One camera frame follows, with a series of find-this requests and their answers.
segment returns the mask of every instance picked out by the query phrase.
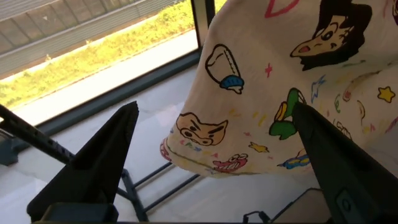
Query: green shoe drawing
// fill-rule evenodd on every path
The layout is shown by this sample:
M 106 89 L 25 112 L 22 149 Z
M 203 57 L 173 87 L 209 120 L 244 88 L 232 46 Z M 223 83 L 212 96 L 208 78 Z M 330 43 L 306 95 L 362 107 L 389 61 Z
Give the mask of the green shoe drawing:
M 285 140 L 297 132 L 293 122 L 285 120 L 292 116 L 293 107 L 297 102 L 307 104 L 301 91 L 291 88 L 286 101 L 280 104 L 278 112 L 275 114 L 274 123 L 269 128 L 269 135 L 279 136 L 279 140 Z

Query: glass pane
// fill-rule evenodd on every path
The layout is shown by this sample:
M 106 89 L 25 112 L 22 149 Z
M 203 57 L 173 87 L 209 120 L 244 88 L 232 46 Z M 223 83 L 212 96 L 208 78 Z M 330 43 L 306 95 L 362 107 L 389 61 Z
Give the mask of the glass pane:
M 227 0 L 215 0 L 214 4 L 216 5 L 216 13 L 223 7 L 223 5 L 227 2 Z
M 120 2 L 62 0 L 16 15 L 0 33 L 0 104 L 36 125 L 198 48 L 190 0 Z

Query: white tile floor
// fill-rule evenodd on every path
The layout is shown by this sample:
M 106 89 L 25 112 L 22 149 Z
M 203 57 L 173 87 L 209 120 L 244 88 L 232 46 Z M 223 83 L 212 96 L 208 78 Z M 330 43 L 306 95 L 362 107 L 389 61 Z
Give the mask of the white tile floor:
M 194 76 L 195 68 L 188 69 L 53 138 L 72 152 L 77 152 L 121 105 L 137 100 L 140 109 L 139 121 L 125 168 L 132 175 L 133 181 L 140 180 L 166 163 L 159 154 L 159 143 L 178 116 Z M 396 133 L 395 129 L 395 132 L 389 134 L 389 138 Z M 381 151 L 371 152 L 397 175 L 398 161 L 391 159 L 393 144 L 382 142 Z M 21 153 L 19 162 L 14 166 L 0 167 L 1 223 L 29 223 L 30 219 L 25 213 L 27 203 L 61 168 L 61 163 L 35 149 Z M 191 175 L 193 174 L 173 167 L 155 181 L 143 186 L 139 195 L 144 206 Z M 300 180 L 275 175 L 205 178 L 155 207 L 149 212 L 149 219 L 152 222 L 241 222 L 245 213 L 254 210 L 265 211 L 273 217 L 305 189 L 316 186 L 317 182 L 313 176 L 302 177 Z M 129 201 L 117 196 L 115 205 L 120 213 L 120 221 L 136 221 Z M 260 220 L 253 217 L 251 221 Z

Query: cloth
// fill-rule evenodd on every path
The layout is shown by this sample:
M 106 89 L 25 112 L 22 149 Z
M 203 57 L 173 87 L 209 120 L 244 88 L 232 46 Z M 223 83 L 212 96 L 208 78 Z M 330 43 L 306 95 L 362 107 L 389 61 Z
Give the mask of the cloth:
M 208 177 L 312 172 L 297 102 L 366 148 L 398 120 L 397 39 L 398 0 L 229 0 L 160 151 Z

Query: vegetation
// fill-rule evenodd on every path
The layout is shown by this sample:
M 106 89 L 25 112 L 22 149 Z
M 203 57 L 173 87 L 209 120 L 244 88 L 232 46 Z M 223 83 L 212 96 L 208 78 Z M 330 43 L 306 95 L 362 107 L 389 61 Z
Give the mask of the vegetation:
M 216 11 L 226 0 L 216 0 Z M 109 35 L 100 44 L 70 52 L 34 72 L 0 80 L 0 104 L 13 108 L 86 78 L 113 63 L 137 55 L 162 40 L 194 29 L 191 3 L 184 0 L 127 32 Z

